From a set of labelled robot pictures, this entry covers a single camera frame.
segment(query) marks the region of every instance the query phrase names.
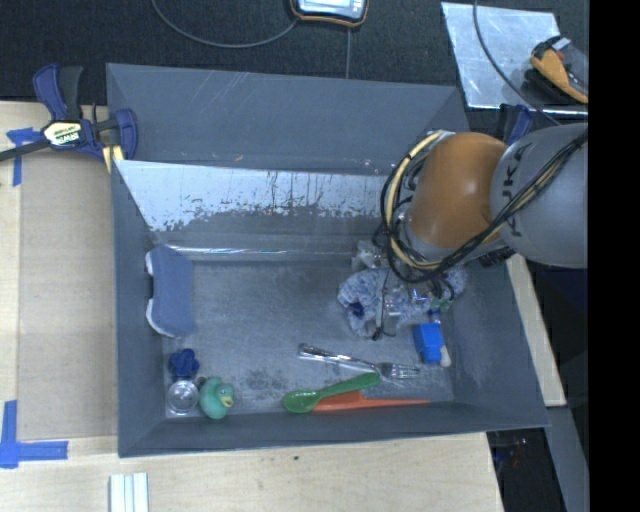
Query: orange spoon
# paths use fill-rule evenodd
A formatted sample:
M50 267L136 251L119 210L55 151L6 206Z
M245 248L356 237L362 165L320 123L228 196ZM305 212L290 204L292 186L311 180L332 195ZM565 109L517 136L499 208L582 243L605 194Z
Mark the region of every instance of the orange spoon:
M365 398L360 391L350 391L340 395L328 396L318 402L314 411L346 411L369 407L392 407L397 405L424 405L429 400L407 398Z

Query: metal fork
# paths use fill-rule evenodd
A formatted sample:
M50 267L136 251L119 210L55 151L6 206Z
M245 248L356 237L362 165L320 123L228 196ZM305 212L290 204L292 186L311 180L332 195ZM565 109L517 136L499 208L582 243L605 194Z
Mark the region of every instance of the metal fork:
M369 361L336 354L304 343L298 346L298 357L339 364L350 368L373 370L383 379L413 379L420 376L420 368L418 366L398 363L370 363Z

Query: blue tape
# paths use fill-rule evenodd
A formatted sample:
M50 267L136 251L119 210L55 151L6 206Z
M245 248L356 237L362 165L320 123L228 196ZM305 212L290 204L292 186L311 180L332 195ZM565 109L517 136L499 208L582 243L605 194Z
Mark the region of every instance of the blue tape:
M28 142L38 142L43 140L43 135L33 128L18 128L17 130L9 130L7 137L18 147ZM22 157L17 156L13 160L13 186L17 187L22 183Z
M0 468L15 469L20 462L32 460L66 460L69 441L21 443L16 440L18 402L4 403L2 437L0 438Z

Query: blue clamp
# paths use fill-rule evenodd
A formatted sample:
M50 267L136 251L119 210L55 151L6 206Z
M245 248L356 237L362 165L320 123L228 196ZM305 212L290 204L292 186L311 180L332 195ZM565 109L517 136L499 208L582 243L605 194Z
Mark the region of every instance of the blue clamp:
M9 130L7 137L16 147L22 146L26 142L38 142L44 139L40 131L33 128ZM17 187L20 183L22 183L22 157L17 156L13 161L13 186Z
M442 359L440 348L444 345L442 332L438 322L418 324L412 329L413 342L422 361L425 363L439 363Z
M200 363L196 359L195 352L185 348L171 354L168 368L174 380L190 379L198 373Z
M22 155L49 148L54 151L75 151L95 158L105 159L105 144L99 133L117 129L119 145L127 159L133 158L138 146L136 120L133 112L122 109L111 119L92 123L82 117L82 109L77 103L78 83L83 68L81 66L61 68L49 64L33 76L33 87L51 116L51 121L42 128L38 140L0 152L0 161L19 158Z
M20 462L33 460L66 460L69 441L21 443L16 441L17 401L4 403L0 468L15 469Z

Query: wooden table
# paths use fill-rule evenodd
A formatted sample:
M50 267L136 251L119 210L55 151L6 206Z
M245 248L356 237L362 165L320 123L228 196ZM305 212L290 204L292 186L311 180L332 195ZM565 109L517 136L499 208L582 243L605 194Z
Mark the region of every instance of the wooden table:
M47 121L47 111L39 104L0 102L0 149L11 147L5 137L7 130L39 128ZM37 163L54 168L63 166L65 159L72 157L78 155L45 150L38 156ZM0 348L3 354L0 399L3 401L16 399L19 386L23 386L24 392L27 386L36 385L46 390L54 385L48 380L50 375L32 375L26 368L18 367L22 361L18 353L20 341L29 334L21 324L19 306L20 262L21 256L27 255L21 255L22 189L12 187L12 169L13 162L0 164ZM25 180L28 179L25 168ZM59 186L64 187L64 182L60 181ZM46 210L47 205L40 207ZM526 264L522 258L513 257L508 268L545 403L565 405ZM75 280L70 286L81 288L83 283ZM71 329L73 322L73 318L65 318L62 328ZM52 332L51 342L39 347L38 357L43 361L55 358L61 350L56 343L66 338L57 334ZM100 382L94 383L93 389L78 383L76 389L78 393L99 394L101 389L105 394L113 393L113 386L100 387ZM93 399L109 401L109 397L99 395ZM47 402L46 392L42 400ZM18 404L19 417L21 414L37 417L33 411L21 413L20 401ZM58 418L60 421L64 423L65 418ZM74 421L82 421L82 414ZM116 444L115 435L74 437L70 439L66 461L23 462L16 470L0 470L0 510L106 511L110 475L139 472L148 474L149 506L156 512L503 510L489 445L482 433L136 459L119 459Z

